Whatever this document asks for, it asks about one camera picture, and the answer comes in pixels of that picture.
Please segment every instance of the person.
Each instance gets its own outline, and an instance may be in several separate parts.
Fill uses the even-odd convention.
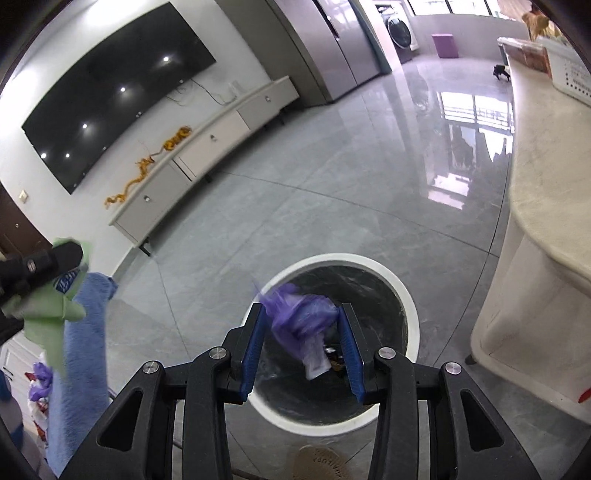
[[[523,14],[521,19],[525,22],[530,34],[530,40],[535,41],[539,36],[560,37],[561,33],[550,19],[544,15],[534,3],[531,4],[531,11]]]

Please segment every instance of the metal bolt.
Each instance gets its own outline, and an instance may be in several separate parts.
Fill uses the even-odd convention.
[[[455,362],[448,362],[445,364],[445,370],[449,374],[457,375],[462,371],[462,367],[460,366],[460,364],[457,364]]]
[[[158,362],[155,362],[154,360],[150,360],[149,362],[144,363],[142,370],[145,374],[149,375],[149,374],[153,374],[154,372],[157,372],[159,368],[160,368],[160,365],[158,365]]]
[[[220,360],[220,358],[224,358],[226,354],[226,349],[221,346],[215,346],[209,351],[209,356],[214,360]]]
[[[390,348],[389,346],[383,346],[378,350],[378,355],[386,359],[394,358],[396,356],[396,350]]]

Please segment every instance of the white wall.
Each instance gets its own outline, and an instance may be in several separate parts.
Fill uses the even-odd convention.
[[[421,53],[437,54],[431,35],[451,33],[460,57],[501,62],[496,39],[512,37],[528,39],[525,24],[514,20],[480,15],[412,15],[409,22],[417,36]]]
[[[178,127],[195,127],[221,106],[191,82],[195,88],[182,97],[188,106],[167,99],[154,105],[107,150],[72,195],[49,172],[21,125],[52,85],[86,52],[126,23],[164,3],[98,0],[80,11],[80,4],[74,1],[56,18],[59,27],[52,29],[50,24],[48,33],[35,42],[34,53],[25,59],[0,96],[0,181],[15,201],[21,190],[27,191],[28,202],[17,204],[49,240],[61,236],[90,241],[94,247],[91,269],[106,274],[115,271],[131,244],[108,226],[115,209],[105,210],[105,198],[120,193],[125,183],[138,174],[135,162],[148,152],[158,151]],[[217,60],[195,77],[198,82],[230,100],[228,84],[233,80],[246,90],[269,81],[214,0],[171,3]]]

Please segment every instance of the wooden door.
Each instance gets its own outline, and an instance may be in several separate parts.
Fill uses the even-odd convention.
[[[39,233],[0,184],[0,250],[26,257],[51,243]]]

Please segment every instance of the washing machine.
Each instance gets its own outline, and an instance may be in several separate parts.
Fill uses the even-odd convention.
[[[390,34],[392,43],[398,53],[400,63],[413,59],[413,50],[418,48],[413,32],[411,30],[408,16],[404,11],[402,2],[374,2],[382,18],[384,25]]]

